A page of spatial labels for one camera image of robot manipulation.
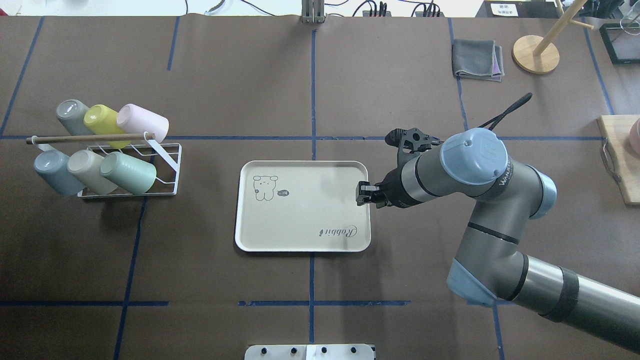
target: white wire rack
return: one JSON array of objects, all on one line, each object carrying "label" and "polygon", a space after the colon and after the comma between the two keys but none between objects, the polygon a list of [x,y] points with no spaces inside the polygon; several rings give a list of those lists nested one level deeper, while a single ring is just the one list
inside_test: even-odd
[{"label": "white wire rack", "polygon": [[[101,145],[99,142],[122,141],[122,140],[142,140],[142,144],[129,144],[122,149],[114,149],[108,145]],[[155,157],[159,156],[168,165],[167,174],[162,174],[164,180],[156,177],[156,183],[151,189],[142,194],[134,195],[124,189],[118,188],[113,193],[98,195],[89,189],[82,189],[77,196],[83,199],[98,199],[106,197],[134,197],[134,196],[173,196],[178,193],[178,180],[180,179],[180,161],[182,159],[182,146],[179,143],[160,144],[155,140],[155,134],[144,132],[142,134],[122,134],[122,135],[88,135],[88,136],[31,136],[26,139],[27,143],[38,147],[41,151],[57,150],[50,143],[85,143],[87,150],[108,155],[114,151],[122,153],[129,152],[130,155],[153,163],[156,168],[161,164],[155,163]]]}]

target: wooden mug tree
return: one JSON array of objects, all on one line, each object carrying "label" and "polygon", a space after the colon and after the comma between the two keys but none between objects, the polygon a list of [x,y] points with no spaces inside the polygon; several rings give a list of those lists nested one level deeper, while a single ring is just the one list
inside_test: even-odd
[{"label": "wooden mug tree", "polygon": [[586,2],[587,0],[575,0],[565,12],[560,0],[556,0],[556,5],[562,16],[544,38],[538,35],[527,35],[516,41],[513,45],[513,59],[516,64],[534,74],[546,74],[555,69],[560,62],[560,54],[552,41],[562,32],[564,27],[567,24],[575,24],[593,30],[592,25],[572,19]]}]

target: round wooden base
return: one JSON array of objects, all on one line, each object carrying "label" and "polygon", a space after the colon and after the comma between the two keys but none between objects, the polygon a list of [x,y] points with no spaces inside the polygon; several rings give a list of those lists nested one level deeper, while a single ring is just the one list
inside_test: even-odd
[{"label": "round wooden base", "polygon": [[513,60],[516,64],[534,74],[546,74],[555,69],[560,62],[560,54],[553,43],[549,43],[540,56],[533,55],[533,50],[541,41],[542,37],[538,35],[519,38],[513,45]]}]

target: yellow cup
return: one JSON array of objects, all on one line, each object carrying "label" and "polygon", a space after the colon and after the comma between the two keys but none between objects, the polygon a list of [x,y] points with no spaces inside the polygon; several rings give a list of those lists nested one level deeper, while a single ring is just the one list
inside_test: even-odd
[{"label": "yellow cup", "polygon": [[[118,113],[107,106],[98,104],[92,106],[84,114],[84,125],[96,135],[126,134],[116,123]],[[131,141],[108,142],[114,149],[122,149]]]}]

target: folded towel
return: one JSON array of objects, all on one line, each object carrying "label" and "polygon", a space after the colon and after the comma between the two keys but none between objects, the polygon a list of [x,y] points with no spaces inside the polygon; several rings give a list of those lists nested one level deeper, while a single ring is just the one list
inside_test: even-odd
[{"label": "folded towel", "polygon": [[493,40],[453,40],[451,62],[455,76],[502,81],[502,61],[502,47]]}]

